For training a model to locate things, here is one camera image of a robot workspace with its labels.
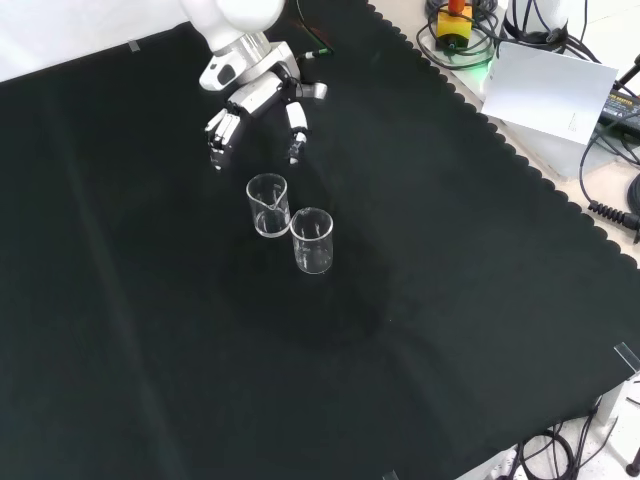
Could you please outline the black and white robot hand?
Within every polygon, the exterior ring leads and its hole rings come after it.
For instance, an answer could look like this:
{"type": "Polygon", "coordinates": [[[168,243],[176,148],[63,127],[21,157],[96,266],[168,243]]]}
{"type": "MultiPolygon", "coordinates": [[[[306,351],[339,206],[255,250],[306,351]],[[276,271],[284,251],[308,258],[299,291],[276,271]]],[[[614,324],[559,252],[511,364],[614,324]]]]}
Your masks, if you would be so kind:
{"type": "Polygon", "coordinates": [[[230,164],[246,123],[278,102],[284,104],[289,122],[290,144],[286,158],[292,165],[299,163],[310,136],[300,100],[326,98],[326,84],[301,81],[299,65],[287,43],[247,44],[249,40],[265,39],[260,35],[240,38],[227,51],[213,56],[200,77],[201,87],[208,91],[221,91],[233,83],[238,85],[205,126],[210,161],[218,171],[230,164]]]}

